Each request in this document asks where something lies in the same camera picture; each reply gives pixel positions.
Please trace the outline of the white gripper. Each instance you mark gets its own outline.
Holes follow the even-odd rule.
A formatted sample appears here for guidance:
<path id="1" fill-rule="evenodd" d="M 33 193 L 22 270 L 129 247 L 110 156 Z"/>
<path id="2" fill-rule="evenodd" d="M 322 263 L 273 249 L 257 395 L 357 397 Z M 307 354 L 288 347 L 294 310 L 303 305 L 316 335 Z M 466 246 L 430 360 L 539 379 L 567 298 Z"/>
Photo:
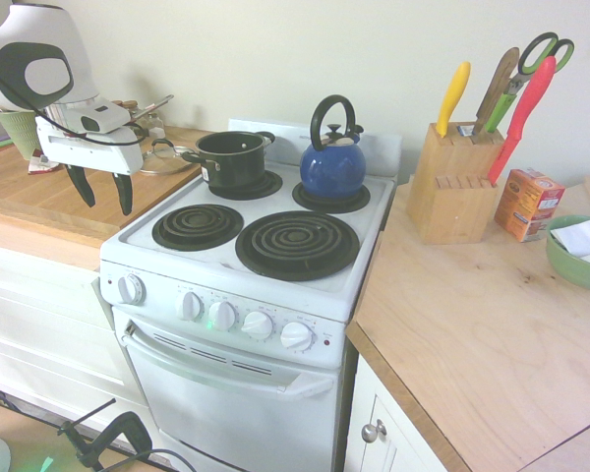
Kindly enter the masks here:
<path id="1" fill-rule="evenodd" d="M 133 185 L 129 175 L 143 166 L 142 151 L 133 131 L 123 126 L 109 134 L 87 133 L 96 144 L 68 137 L 42 117 L 36 117 L 35 122 L 43 154 L 50 161 L 66 164 L 74 187 L 89 207 L 95 205 L 95 196 L 83 167 L 113 173 L 122 213 L 127 216 L 132 212 Z"/>

